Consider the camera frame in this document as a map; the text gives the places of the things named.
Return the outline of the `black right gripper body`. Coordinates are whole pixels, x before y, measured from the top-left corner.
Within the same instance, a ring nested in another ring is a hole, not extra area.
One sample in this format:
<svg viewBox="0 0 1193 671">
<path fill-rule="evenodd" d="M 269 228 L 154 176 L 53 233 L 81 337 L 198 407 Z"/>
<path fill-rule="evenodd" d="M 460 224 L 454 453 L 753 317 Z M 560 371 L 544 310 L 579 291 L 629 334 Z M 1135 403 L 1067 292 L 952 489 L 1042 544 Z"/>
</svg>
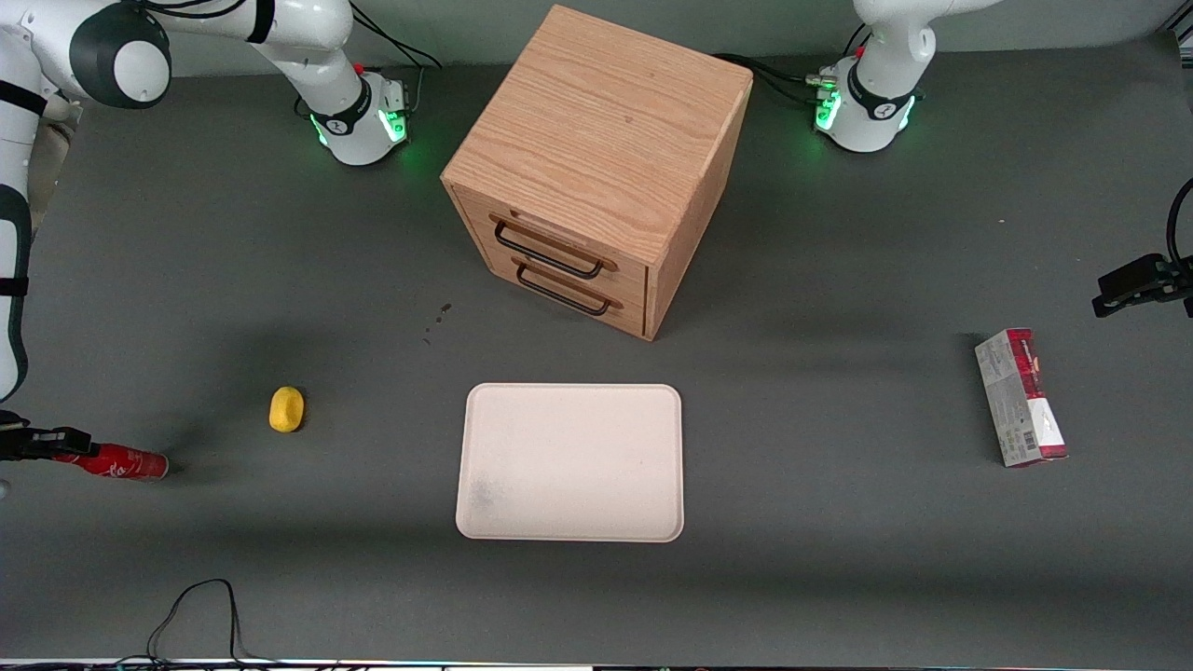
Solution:
<svg viewBox="0 0 1193 671">
<path fill-rule="evenodd" d="M 27 458 L 26 447 L 30 438 L 31 423 L 8 410 L 1 411 L 1 461 L 21 461 Z"/>
</svg>

